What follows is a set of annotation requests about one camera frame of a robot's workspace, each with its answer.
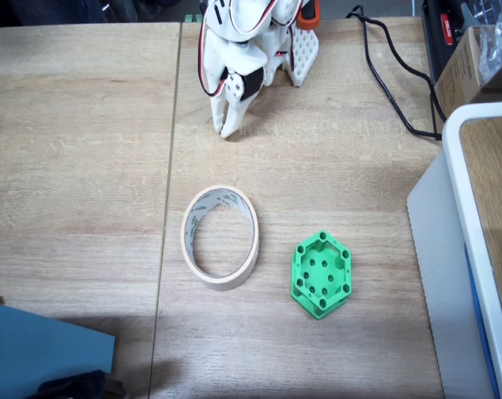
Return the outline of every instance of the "green 3d printed part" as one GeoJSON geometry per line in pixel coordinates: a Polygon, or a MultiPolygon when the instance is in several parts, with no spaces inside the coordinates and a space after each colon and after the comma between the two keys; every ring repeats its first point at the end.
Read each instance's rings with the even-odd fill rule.
{"type": "Polygon", "coordinates": [[[326,231],[313,235],[292,256],[291,287],[293,299],[324,318],[351,295],[351,253],[326,231]]]}

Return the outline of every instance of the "wooden tabletop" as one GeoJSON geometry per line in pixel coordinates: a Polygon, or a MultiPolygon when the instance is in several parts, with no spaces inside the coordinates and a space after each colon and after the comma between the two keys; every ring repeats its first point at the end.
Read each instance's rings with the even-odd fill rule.
{"type": "MultiPolygon", "coordinates": [[[[421,20],[385,22],[426,70],[421,20]]],[[[199,26],[181,29],[0,29],[7,304],[115,335],[114,372],[132,397],[442,397],[406,212],[440,145],[405,131],[367,67],[360,24],[324,22],[303,87],[278,72],[229,140],[197,80],[199,26]],[[253,273],[224,293],[180,252],[185,207],[213,184],[241,189],[261,229],[253,273]],[[290,257],[320,229],[351,250],[353,294],[316,321],[290,297],[290,257]]],[[[369,31],[377,70],[430,129],[426,85],[369,31]]],[[[249,227],[222,217],[209,233],[211,216],[198,257],[234,264],[249,227]]]]}
{"type": "MultiPolygon", "coordinates": [[[[426,70],[421,20],[385,22],[406,62],[426,70]]],[[[406,212],[440,145],[406,132],[366,64],[359,22],[322,23],[303,87],[278,72],[228,140],[197,82],[198,33],[182,27],[151,396],[442,397],[406,212]],[[215,184],[253,201],[261,231],[253,273],[228,292],[197,280],[180,249],[186,206],[215,184]],[[297,243],[320,229],[351,250],[353,294],[317,321],[289,286],[297,243]]],[[[370,29],[370,40],[402,110],[430,129],[425,83],[402,70],[381,32],[370,29]]],[[[236,223],[217,223],[211,245],[199,245],[207,258],[239,256],[245,245],[231,234],[249,227],[236,223]]]]}
{"type": "Polygon", "coordinates": [[[0,29],[0,295],[148,391],[179,24],[0,29]]]}
{"type": "Polygon", "coordinates": [[[502,118],[468,123],[460,137],[502,303],[502,118]]]}

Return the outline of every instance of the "blue board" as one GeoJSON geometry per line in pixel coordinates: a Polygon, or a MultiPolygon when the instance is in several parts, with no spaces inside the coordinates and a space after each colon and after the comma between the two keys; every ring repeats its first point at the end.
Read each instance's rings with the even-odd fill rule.
{"type": "Polygon", "coordinates": [[[43,382],[111,372],[114,337],[0,305],[0,398],[20,399],[43,382]]]}

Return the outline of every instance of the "robotic hand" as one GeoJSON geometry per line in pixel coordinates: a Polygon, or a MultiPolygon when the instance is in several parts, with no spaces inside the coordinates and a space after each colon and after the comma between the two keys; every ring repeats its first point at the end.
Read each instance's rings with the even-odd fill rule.
{"type": "Polygon", "coordinates": [[[317,56],[317,38],[311,29],[319,24],[319,2],[201,0],[200,7],[204,16],[199,81],[210,97],[214,128],[227,138],[239,128],[262,87],[272,84],[280,66],[294,86],[303,84],[317,56]],[[224,122],[226,101],[229,110],[224,122]]]}

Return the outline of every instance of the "roll of masking tape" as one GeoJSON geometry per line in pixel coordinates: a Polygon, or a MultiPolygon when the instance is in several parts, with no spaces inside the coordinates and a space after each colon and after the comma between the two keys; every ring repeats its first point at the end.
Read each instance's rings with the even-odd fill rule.
{"type": "Polygon", "coordinates": [[[190,270],[209,288],[227,291],[238,287],[251,274],[258,257],[258,219],[249,198],[244,193],[226,185],[213,185],[197,194],[188,205],[181,225],[181,248],[190,270]],[[253,227],[253,242],[245,262],[232,274],[212,276],[201,270],[194,260],[194,233],[198,224],[211,209],[232,206],[239,209],[253,227]]]}

